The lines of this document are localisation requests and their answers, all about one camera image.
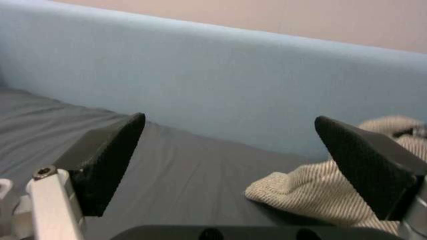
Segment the dark gray fabric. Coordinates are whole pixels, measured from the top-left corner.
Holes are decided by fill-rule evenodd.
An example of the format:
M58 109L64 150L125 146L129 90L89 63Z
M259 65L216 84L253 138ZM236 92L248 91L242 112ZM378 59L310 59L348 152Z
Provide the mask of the dark gray fabric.
M53 163L86 131L123 117L0 89L1 177L22 190L34 169ZM271 172L307 162L147 122L104 216L86 218L86 238L109 239L139 225L303 224L305 218L251 202L243 192Z

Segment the screw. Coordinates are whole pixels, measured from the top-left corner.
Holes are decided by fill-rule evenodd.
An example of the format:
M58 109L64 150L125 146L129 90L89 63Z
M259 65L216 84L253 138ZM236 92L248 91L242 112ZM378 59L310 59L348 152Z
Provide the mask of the screw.
M49 177L51 175L54 175L57 173L57 168L53 165L49 165L49 166L45 166L42 167L38 170L36 170L33 174L32 174L32 178L37 181L40 179L44 179L46 177Z

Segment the silver metal arm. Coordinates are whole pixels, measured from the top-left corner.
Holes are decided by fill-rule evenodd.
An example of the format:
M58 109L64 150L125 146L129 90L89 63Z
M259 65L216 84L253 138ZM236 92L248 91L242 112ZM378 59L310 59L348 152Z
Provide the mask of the silver metal arm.
M84 217L66 170L44 167L16 197L13 183L0 179L0 240L83 240Z

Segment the striped cloth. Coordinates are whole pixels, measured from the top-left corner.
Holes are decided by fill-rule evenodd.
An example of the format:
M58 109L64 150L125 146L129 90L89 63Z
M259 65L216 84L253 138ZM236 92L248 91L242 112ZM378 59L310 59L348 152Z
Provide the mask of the striped cloth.
M404 116L387 116L362 123L361 129L392 137L393 133L423 123ZM427 161L427 139L403 135L394 139ZM342 227L368 227L397 235L398 221L380 221L329 159L302 165L290 173L273 172L252 183L245 196L253 201Z

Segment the textured rubber pad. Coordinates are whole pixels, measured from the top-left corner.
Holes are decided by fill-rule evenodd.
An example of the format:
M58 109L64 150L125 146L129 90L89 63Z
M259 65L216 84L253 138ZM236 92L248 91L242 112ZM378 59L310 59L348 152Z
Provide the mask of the textured rubber pad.
M339 170L376 216L401 220L427 174L427 164L386 135L324 116L314 125Z
M145 125L136 113L83 135L56 162L67 170L84 216L102 216L128 167Z

